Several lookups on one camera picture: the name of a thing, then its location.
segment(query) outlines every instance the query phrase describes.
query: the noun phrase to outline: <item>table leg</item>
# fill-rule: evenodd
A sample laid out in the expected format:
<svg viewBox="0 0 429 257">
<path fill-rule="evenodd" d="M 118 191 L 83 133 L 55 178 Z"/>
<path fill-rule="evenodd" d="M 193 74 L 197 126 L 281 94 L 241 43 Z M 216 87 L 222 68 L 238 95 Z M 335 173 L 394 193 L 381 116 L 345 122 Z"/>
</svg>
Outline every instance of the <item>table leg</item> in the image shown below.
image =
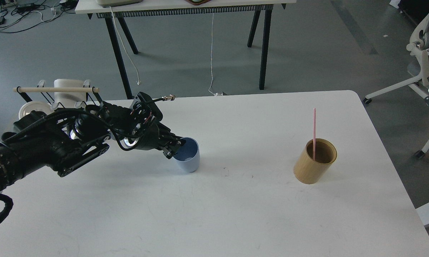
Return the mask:
<svg viewBox="0 0 429 257">
<path fill-rule="evenodd" d="M 259 77 L 259 90 L 264 90 L 265 71 L 267 69 L 268 39 L 270 38 L 270 23 L 272 21 L 272 10 L 265 11 L 264 36 L 262 38 L 261 74 Z"/>
<path fill-rule="evenodd" d="M 254 11 L 254 18 L 252 18 L 251 31 L 249 31 L 248 38 L 248 47 L 251 48 L 252 41 L 254 40 L 254 35 L 256 34 L 257 23 L 259 21 L 259 16 L 261 15 L 260 10 Z"/>
<path fill-rule="evenodd" d="M 123 17 L 119 17 L 118 21 L 121 24 L 121 28 L 124 31 L 124 34 L 126 35 L 126 39 L 129 42 L 130 48 L 132 49 L 133 54 L 138 54 L 137 46 L 135 45 L 135 42 L 133 41 L 132 35 L 130 34 L 130 31 L 127 27 L 126 21 Z"/>
<path fill-rule="evenodd" d="M 130 85 L 128 83 L 126 68 L 124 67 L 123 57 L 121 56 L 120 45 L 118 44 L 116 31 L 113 26 L 112 18 L 105 18 L 105 23 L 107 24 L 108 34 L 110 35 L 111 46 L 113 47 L 113 51 L 115 52 L 116 63 L 118 64 L 118 69 L 120 70 L 124 91 L 126 93 L 127 99 L 133 99 L 132 91 L 130 90 Z"/>
</svg>

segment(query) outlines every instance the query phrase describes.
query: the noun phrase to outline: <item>chair wheel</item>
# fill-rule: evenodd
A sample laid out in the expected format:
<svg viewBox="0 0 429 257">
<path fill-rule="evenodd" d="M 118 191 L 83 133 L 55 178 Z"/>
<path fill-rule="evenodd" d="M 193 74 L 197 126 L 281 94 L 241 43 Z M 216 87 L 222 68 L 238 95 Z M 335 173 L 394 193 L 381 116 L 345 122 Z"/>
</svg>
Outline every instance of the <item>chair wheel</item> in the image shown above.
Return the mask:
<svg viewBox="0 0 429 257">
<path fill-rule="evenodd" d="M 418 159 L 422 159 L 425 153 L 422 150 L 415 152 L 414 156 Z"/>
<path fill-rule="evenodd" d="M 369 104 L 370 102 L 372 101 L 372 99 L 371 98 L 363 98 L 363 100 L 362 100 L 362 102 L 364 103 L 364 104 Z"/>
</svg>

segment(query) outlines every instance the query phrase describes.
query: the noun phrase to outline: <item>pink straw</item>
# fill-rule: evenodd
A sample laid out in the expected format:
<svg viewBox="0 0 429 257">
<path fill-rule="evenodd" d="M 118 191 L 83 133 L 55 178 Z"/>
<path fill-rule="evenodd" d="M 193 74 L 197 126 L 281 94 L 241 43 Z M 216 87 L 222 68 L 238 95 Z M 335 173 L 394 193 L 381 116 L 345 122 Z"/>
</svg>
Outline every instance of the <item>pink straw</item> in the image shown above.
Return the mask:
<svg viewBox="0 0 429 257">
<path fill-rule="evenodd" d="M 313 161 L 316 161 L 316 108 L 313 108 Z"/>
</svg>

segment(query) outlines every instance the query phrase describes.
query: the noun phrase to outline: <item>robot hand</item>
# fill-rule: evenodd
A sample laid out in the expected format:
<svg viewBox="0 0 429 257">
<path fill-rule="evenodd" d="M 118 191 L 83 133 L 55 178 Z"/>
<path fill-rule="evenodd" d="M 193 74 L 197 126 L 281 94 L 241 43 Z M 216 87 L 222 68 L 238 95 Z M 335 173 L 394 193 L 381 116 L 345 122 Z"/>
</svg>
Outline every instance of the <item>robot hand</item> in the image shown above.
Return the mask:
<svg viewBox="0 0 429 257">
<path fill-rule="evenodd" d="M 155 102 L 174 99 L 170 95 L 153 100 L 140 92 L 129 108 L 101 101 L 98 106 L 57 109 L 49 115 L 32 111 L 14 123 L 14 132 L 2 135 L 0 191 L 43 166 L 67 176 L 105 153 L 110 147 L 105 141 L 111 138 L 125 151 L 157 149 L 172 158 L 185 141 L 161 124 Z M 13 203 L 3 194 L 0 200 L 5 203 L 1 223 Z"/>
</svg>

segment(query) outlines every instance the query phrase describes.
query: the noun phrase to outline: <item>wooden cup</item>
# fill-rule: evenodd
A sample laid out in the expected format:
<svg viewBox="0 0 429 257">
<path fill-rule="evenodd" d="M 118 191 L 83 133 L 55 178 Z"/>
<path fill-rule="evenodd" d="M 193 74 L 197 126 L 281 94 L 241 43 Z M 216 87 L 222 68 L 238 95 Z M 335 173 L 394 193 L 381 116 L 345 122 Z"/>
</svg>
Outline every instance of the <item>wooden cup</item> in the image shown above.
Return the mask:
<svg viewBox="0 0 429 257">
<path fill-rule="evenodd" d="M 313 160 L 313 140 L 310 140 L 294 166 L 294 175 L 304 184 L 314 184 L 336 159 L 335 146 L 325 139 L 316 138 L 316 160 Z"/>
</svg>

